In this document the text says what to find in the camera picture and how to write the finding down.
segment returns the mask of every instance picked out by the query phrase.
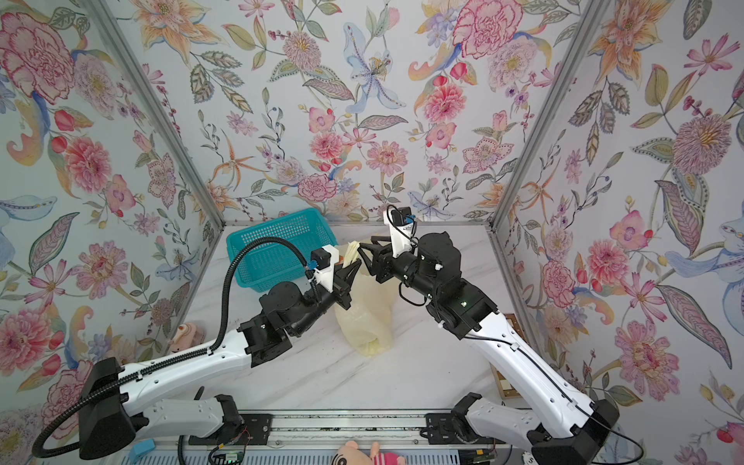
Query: stuffed toy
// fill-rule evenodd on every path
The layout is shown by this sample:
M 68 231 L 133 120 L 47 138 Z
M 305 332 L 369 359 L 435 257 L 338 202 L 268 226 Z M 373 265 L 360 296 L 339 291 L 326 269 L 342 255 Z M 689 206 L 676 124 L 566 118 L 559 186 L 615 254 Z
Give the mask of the stuffed toy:
M 370 456 L 359 450 L 359 444 L 350 440 L 339 447 L 331 465 L 405 465 L 405 458 L 393 452 L 380 453 L 379 444 L 373 443 Z

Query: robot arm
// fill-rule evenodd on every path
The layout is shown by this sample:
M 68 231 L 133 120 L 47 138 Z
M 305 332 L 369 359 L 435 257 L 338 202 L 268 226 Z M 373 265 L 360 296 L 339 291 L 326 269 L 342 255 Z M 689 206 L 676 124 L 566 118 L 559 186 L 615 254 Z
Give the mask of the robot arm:
M 440 327 L 481 352 L 533 407 L 507 408 L 471 393 L 452 411 L 462 439 L 496 437 L 531 450 L 541 465 L 590 462 L 616 423 L 617 409 L 606 400 L 592 402 L 519 338 L 496 304 L 462 278 L 461 255 L 447 233 L 426 234 L 416 243 L 409 208 L 386 216 L 390 236 L 361 244 L 362 260 L 343 269 L 333 265 L 337 249 L 313 251 L 312 275 L 320 286 L 301 294 L 294 283 L 277 284 L 260 297 L 261 313 L 226 333 L 214 349 L 211 341 L 122 368 L 115 359 L 98 362 L 81 394 L 82 400 L 94 400 L 79 408 L 80 457 L 100 458 L 147 437 L 216 433 L 224 443 L 236 437 L 243 419 L 230 396 L 193 401 L 168 397 L 220 374 L 271 361 L 290 349 L 290 336 L 300 337 L 333 304 L 348 309 L 351 284 L 363 261 L 379 283 L 396 278 L 424 295 L 426 309 Z M 106 392 L 96 394 L 104 386 Z M 34 444 L 37 457 L 51 456 L 44 455 L 44 434 Z

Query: translucent plastic bag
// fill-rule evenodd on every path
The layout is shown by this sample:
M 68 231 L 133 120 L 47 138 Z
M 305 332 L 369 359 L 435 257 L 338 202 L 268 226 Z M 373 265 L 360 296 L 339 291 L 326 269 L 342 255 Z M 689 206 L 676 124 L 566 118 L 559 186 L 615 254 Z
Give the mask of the translucent plastic bag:
M 344 267 L 359 258 L 359 243 L 349 243 Z M 379 284 L 362 264 L 351 286 L 351 307 L 334 305 L 336 320 L 351 347 L 363 356 L 375 356 L 393 347 L 391 327 L 393 304 L 397 299 L 397 280 Z

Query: floral wallpaper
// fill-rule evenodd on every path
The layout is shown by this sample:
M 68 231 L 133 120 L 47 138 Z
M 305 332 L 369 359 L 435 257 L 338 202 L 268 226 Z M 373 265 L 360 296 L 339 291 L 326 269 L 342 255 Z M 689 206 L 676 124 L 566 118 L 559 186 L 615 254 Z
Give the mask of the floral wallpaper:
M 110 2 L 228 221 L 484 220 L 580 0 Z
M 165 349 L 216 242 L 141 105 L 77 1 L 0 1 L 0 464 L 95 362 Z
M 613 0 L 498 226 L 544 357 L 640 464 L 744 464 L 742 17 Z

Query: teal plastic basket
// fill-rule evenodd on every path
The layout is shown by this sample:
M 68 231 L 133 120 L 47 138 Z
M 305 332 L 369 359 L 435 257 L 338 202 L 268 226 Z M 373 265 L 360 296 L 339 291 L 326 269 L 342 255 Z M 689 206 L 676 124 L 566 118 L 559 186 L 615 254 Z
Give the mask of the teal plastic basket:
M 227 239 L 230 261 L 243 247 L 266 236 L 290 241 L 308 261 L 311 251 L 328 244 L 338 245 L 326 220 L 316 209 L 308 208 L 230 234 Z M 304 268 L 287 247 L 267 243 L 254 248 L 240 261 L 235 280 L 240 287 L 264 292 L 276 283 L 291 281 L 304 275 Z

